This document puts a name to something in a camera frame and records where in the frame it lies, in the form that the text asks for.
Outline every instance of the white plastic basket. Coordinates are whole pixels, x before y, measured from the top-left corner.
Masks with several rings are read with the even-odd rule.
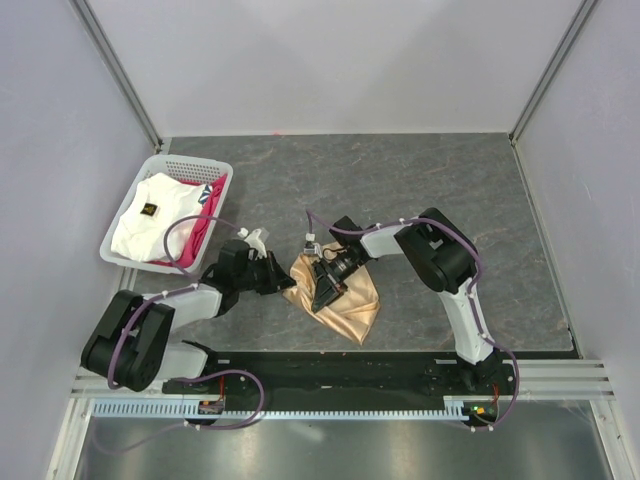
[[[104,240],[102,240],[102,244],[100,245],[100,256],[104,261],[115,263],[116,265],[120,265],[122,267],[138,268],[140,270],[147,270],[149,272],[181,273],[175,267],[155,265],[153,263],[136,262],[111,251],[111,239],[113,238],[113,232],[118,225],[120,216],[125,212],[127,208],[129,208],[129,205],[131,205],[133,197],[136,194],[136,187],[138,183],[160,172],[165,173],[176,180],[186,180],[189,182],[198,182],[203,184],[212,183],[226,174],[227,181],[224,183],[222,193],[220,194],[220,198],[218,199],[218,204],[216,205],[216,209],[213,212],[213,215],[216,217],[222,209],[224,199],[227,196],[227,191],[229,190],[229,185],[231,184],[231,179],[233,178],[233,168],[231,167],[231,165],[224,162],[218,162],[216,160],[208,160],[206,158],[196,157],[184,157],[182,155],[154,155],[153,157],[148,158],[142,165],[142,168],[138,172],[138,175],[136,175],[133,184],[129,188],[127,195],[124,197],[124,200],[122,201],[122,204],[118,209],[118,213],[116,213],[116,216],[111,222],[111,226],[109,226],[109,230],[107,231]],[[216,223],[217,222],[215,221],[211,221],[209,223],[207,234],[204,237],[204,241],[202,242],[202,246],[198,251],[198,255],[196,256],[195,261],[191,266],[186,268],[189,273],[197,271],[200,267],[200,263],[202,263],[202,259],[204,258],[204,254],[207,250],[207,245],[209,244],[209,239],[211,238],[211,234],[213,233],[213,229]]]

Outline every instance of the orange cloth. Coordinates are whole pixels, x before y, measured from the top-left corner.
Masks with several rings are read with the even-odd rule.
[[[340,248],[340,245],[332,243],[323,248],[336,249]],[[349,289],[342,297],[318,313],[313,313],[311,302],[315,294],[315,283],[312,261],[313,257],[298,256],[290,272],[297,285],[285,290],[284,297],[323,325],[362,345],[380,310],[380,297],[369,272],[365,267],[360,267],[345,281]]]

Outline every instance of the red cloth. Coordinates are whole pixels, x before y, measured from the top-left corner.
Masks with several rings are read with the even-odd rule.
[[[213,215],[213,212],[216,211],[216,207],[218,206],[218,201],[220,200],[220,195],[222,195],[222,188],[227,181],[227,176],[224,175],[217,179],[215,182],[211,184],[211,194],[207,199],[207,202],[204,204],[201,215]],[[188,185],[200,185],[199,183],[187,182],[181,180],[182,183],[186,183]],[[187,240],[186,245],[184,246],[184,250],[182,251],[182,255],[178,259],[177,263],[183,268],[190,267],[193,265],[193,262],[196,261],[196,257],[198,256],[198,252],[200,251],[200,247],[202,246],[202,242],[204,242],[204,237],[207,234],[207,229],[209,228],[209,222],[206,218],[199,218],[196,220],[196,224],[193,226],[193,230],[191,230],[191,235],[189,236],[189,240]],[[171,266],[169,262],[151,262],[156,265],[166,265]]]

